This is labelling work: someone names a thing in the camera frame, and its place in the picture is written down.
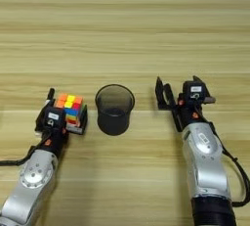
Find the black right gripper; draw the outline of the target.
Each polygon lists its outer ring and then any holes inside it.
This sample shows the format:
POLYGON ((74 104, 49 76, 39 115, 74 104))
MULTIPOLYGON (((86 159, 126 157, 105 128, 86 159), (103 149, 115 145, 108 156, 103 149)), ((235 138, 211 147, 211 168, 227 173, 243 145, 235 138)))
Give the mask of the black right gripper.
MULTIPOLYGON (((196 81, 201 79, 194 75, 196 81)), ((169 83, 164 84, 160 77, 156 79, 155 95, 157 106, 160 110, 172 110, 172 115, 178 132, 182 132, 188 125, 196 122, 206 122, 203 116, 202 107, 199 104, 188 106, 184 101, 176 105, 174 95, 169 83)), ((214 104, 216 99, 205 89, 204 104, 214 104)))

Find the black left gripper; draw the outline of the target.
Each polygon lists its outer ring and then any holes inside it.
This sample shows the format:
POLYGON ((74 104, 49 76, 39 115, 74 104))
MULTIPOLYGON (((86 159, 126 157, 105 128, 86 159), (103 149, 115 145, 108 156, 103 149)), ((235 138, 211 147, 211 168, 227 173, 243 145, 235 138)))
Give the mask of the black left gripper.
POLYGON ((35 121, 35 131, 39 132, 42 136, 41 141, 34 148, 34 150, 42 150, 54 154, 57 158, 61 155, 63 146, 67 143, 70 133, 83 135, 88 122, 88 108, 87 105, 83 106, 80 115, 80 127, 69 126, 58 128, 45 126, 43 127, 43 119, 45 110, 51 106, 53 100, 46 100, 44 107, 40 111, 35 121))

